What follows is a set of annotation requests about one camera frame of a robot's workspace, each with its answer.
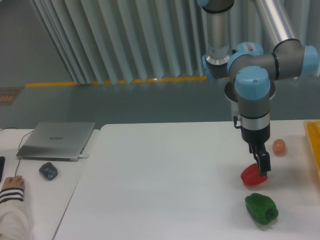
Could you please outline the striped sleeve forearm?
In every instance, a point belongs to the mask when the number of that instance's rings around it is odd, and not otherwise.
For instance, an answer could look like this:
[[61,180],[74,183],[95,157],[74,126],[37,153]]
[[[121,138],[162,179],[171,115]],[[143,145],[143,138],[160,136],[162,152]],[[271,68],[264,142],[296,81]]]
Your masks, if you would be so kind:
[[29,216],[21,188],[12,187],[0,192],[0,239],[30,239]]

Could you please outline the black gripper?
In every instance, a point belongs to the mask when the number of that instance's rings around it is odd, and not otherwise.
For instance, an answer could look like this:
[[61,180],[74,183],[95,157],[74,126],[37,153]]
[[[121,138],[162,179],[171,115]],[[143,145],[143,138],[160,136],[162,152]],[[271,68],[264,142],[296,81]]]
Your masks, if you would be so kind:
[[267,176],[271,170],[270,154],[267,152],[264,143],[270,138],[270,124],[258,130],[250,130],[241,127],[242,139],[248,143],[249,153],[253,155],[259,170],[260,176]]

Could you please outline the person's hand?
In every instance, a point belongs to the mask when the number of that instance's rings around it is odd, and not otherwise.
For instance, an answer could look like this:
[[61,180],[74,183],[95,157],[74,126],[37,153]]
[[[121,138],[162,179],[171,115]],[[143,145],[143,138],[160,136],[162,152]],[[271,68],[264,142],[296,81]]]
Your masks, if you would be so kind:
[[2,185],[2,191],[8,189],[25,189],[25,180],[21,175],[16,175],[14,177],[7,177]]

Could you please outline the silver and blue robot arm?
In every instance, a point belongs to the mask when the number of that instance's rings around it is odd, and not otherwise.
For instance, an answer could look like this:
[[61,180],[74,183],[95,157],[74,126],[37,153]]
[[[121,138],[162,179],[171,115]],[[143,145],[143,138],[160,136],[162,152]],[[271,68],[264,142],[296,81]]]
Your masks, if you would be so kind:
[[228,12],[234,5],[232,0],[200,0],[198,5],[206,14],[207,46],[202,60],[207,75],[214,79],[229,77],[224,92],[238,107],[234,127],[240,129],[259,174],[265,176],[271,169],[265,142],[270,138],[274,81],[315,73],[320,63],[318,51],[298,40],[279,0],[254,1],[273,47],[271,53],[264,53],[253,42],[231,49]]

